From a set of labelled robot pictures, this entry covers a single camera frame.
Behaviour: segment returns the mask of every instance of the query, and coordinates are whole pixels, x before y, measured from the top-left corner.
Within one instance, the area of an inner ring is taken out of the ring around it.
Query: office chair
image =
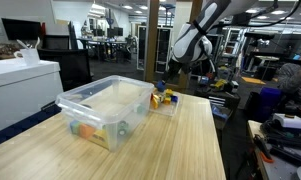
[[[45,35],[43,37],[42,49],[69,49],[69,36]]]
[[[92,82],[88,50],[38,49],[42,60],[58,62],[64,91]]]

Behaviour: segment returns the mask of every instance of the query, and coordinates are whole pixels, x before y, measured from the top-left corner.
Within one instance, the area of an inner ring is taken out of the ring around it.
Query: clear plastic bin
[[[73,134],[113,152],[147,115],[153,89],[150,83],[109,76],[59,94],[56,104]]]

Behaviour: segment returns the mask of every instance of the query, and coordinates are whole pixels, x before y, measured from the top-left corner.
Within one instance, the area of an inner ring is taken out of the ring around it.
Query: workstation
[[[282,83],[298,0],[214,22],[202,0],[18,1],[0,10],[0,179],[301,179],[301,90]]]

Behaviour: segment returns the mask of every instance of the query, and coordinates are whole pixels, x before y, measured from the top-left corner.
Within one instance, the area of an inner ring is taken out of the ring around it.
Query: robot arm
[[[162,84],[173,79],[182,69],[190,72],[191,63],[205,60],[211,54],[211,42],[205,37],[210,28],[224,17],[249,9],[257,0],[209,0],[202,4],[199,16],[192,24],[182,26],[173,47],[169,69],[162,76]]]

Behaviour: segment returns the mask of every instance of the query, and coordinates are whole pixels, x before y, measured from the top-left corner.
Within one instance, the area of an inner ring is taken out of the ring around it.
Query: white counter
[[[28,67],[23,59],[0,61],[0,130],[41,110],[63,92],[56,62]]]

